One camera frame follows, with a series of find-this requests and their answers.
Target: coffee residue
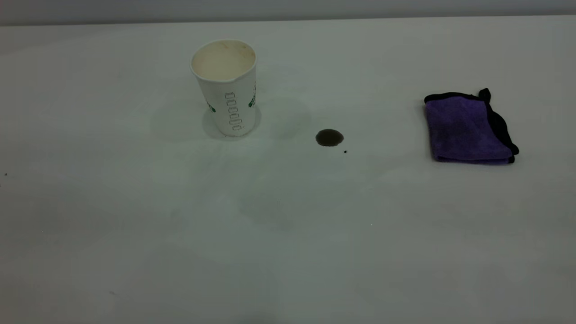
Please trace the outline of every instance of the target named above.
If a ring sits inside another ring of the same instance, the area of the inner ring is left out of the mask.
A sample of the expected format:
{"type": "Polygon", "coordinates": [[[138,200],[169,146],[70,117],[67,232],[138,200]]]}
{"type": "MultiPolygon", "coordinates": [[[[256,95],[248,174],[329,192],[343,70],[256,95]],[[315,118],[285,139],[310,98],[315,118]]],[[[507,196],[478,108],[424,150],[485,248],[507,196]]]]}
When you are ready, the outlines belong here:
{"type": "Polygon", "coordinates": [[[334,129],[324,129],[316,134],[316,142],[322,146],[337,146],[344,141],[344,136],[334,129]]]}

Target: purple microfiber towel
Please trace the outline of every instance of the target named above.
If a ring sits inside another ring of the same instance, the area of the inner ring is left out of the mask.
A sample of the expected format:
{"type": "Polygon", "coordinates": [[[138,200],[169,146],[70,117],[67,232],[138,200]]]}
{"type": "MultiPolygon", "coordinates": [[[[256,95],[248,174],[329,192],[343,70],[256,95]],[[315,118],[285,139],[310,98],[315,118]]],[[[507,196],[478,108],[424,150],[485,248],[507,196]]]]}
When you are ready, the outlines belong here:
{"type": "Polygon", "coordinates": [[[457,92],[430,95],[426,119],[432,155],[438,161],[509,164],[518,148],[512,143],[504,119],[490,106],[490,91],[478,97],[457,92]]]}

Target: white paper cup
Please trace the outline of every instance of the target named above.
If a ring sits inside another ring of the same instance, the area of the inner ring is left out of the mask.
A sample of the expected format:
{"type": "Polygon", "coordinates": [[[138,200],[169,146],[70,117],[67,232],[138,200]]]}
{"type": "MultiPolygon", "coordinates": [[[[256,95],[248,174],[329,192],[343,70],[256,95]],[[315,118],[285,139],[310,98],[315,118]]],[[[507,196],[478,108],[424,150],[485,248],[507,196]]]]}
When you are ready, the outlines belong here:
{"type": "Polygon", "coordinates": [[[256,122],[254,49],[241,40],[215,40],[196,51],[190,69],[218,129],[226,136],[251,131],[256,122]]]}

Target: table surface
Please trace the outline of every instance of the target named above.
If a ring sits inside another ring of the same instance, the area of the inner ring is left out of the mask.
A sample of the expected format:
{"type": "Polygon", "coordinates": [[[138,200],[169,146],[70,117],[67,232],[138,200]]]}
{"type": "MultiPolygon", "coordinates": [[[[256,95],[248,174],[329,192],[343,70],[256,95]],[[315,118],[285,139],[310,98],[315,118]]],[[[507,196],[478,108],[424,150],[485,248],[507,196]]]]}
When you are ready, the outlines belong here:
{"type": "Polygon", "coordinates": [[[574,35],[576,16],[0,28],[0,318],[574,323],[574,35]],[[188,69],[225,37],[259,55],[241,139],[188,69]],[[433,161],[423,98],[485,87],[516,163],[433,161]]]}

